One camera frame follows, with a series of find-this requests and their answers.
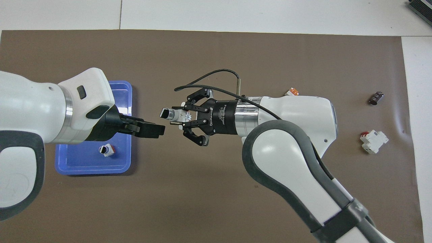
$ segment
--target silver metal ring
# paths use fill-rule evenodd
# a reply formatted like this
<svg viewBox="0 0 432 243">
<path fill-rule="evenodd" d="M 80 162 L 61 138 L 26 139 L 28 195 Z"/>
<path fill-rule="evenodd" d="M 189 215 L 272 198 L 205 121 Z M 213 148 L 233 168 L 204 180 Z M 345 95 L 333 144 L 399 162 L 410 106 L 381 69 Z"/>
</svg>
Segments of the silver metal ring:
<svg viewBox="0 0 432 243">
<path fill-rule="evenodd" d="M 67 89 L 65 89 L 61 86 L 59 86 L 59 87 L 63 91 L 64 100 L 66 102 L 66 113 L 64 116 L 63 126 L 61 127 L 60 132 L 58 133 L 57 137 L 54 140 L 62 138 L 64 133 L 66 132 L 66 130 L 72 124 L 72 113 L 73 113 L 72 96 L 69 94 L 69 91 L 67 91 Z"/>
<path fill-rule="evenodd" d="M 247 97 L 250 101 L 260 104 L 262 96 Z M 258 126 L 259 108 L 241 100 L 238 101 L 235 108 L 235 129 L 240 137 L 247 136 L 255 127 Z"/>
</svg>

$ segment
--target white circuit breaker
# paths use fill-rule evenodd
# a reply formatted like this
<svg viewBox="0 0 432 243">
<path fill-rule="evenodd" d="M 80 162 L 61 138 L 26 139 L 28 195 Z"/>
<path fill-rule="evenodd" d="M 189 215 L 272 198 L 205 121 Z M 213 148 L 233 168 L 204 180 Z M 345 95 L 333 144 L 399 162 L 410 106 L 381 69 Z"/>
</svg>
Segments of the white circuit breaker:
<svg viewBox="0 0 432 243">
<path fill-rule="evenodd" d="M 363 141 L 362 147 L 368 153 L 378 153 L 379 148 L 388 142 L 388 138 L 382 131 L 365 131 L 361 134 L 360 140 Z"/>
</svg>

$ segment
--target white floor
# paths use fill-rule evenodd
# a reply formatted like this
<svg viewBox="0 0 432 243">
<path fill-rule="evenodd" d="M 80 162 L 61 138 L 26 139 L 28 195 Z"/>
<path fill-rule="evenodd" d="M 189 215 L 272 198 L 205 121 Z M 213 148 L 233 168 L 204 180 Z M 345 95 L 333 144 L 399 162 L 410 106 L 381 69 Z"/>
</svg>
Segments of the white floor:
<svg viewBox="0 0 432 243">
<path fill-rule="evenodd" d="M 425 243 L 432 243 L 432 27 L 405 0 L 0 0 L 7 29 L 169 29 L 403 36 Z"/>
</svg>

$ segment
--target electrical component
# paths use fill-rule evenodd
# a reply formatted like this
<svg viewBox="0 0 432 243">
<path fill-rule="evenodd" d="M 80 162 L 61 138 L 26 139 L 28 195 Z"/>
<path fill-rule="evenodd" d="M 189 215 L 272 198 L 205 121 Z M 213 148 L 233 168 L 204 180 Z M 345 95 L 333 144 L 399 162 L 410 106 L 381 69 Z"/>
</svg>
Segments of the electrical component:
<svg viewBox="0 0 432 243">
<path fill-rule="evenodd" d="M 297 95 L 299 95 L 299 92 L 298 92 L 296 89 L 294 89 L 293 87 L 291 87 L 291 89 L 289 89 L 289 90 L 285 93 L 285 95 L 286 95 L 286 96 L 297 96 Z"/>
<path fill-rule="evenodd" d="M 384 94 L 382 92 L 380 91 L 376 92 L 370 98 L 369 104 L 376 106 L 378 104 L 378 101 L 380 101 L 382 97 L 384 97 Z"/>
<path fill-rule="evenodd" d="M 388 138 L 382 131 L 375 130 L 361 133 L 360 140 L 363 141 L 363 149 L 368 153 L 378 153 L 379 148 L 388 142 Z"/>
<path fill-rule="evenodd" d="M 99 153 L 103 154 L 105 157 L 111 156 L 115 153 L 114 146 L 111 144 L 105 144 L 99 147 Z"/>
</svg>

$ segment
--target white connector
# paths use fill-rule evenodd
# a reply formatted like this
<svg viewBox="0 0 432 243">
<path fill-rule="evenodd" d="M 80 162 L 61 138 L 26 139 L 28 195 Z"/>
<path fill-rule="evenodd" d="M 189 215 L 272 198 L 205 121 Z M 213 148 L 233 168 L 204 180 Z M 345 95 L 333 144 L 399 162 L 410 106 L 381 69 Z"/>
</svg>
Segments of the white connector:
<svg viewBox="0 0 432 243">
<path fill-rule="evenodd" d="M 186 103 L 182 102 L 181 106 L 186 108 Z M 169 108 L 163 108 L 161 111 L 161 114 L 159 115 L 160 118 L 170 120 L 170 124 L 179 124 L 178 128 L 180 130 L 183 130 L 183 126 L 181 125 L 184 122 L 190 122 L 192 120 L 192 115 L 190 111 L 185 110 L 174 110 Z"/>
<path fill-rule="evenodd" d="M 105 144 L 99 147 L 99 153 L 103 154 L 105 157 L 111 156 L 115 153 L 114 146 L 111 144 Z"/>
<path fill-rule="evenodd" d="M 368 153 L 378 153 L 379 148 L 388 142 L 388 138 L 382 131 L 376 132 L 375 130 L 363 132 L 360 140 L 363 141 L 363 149 Z"/>
<path fill-rule="evenodd" d="M 297 96 L 297 95 L 299 95 L 299 92 L 296 89 L 291 87 L 291 89 L 289 89 L 284 95 L 285 96 Z"/>
</svg>

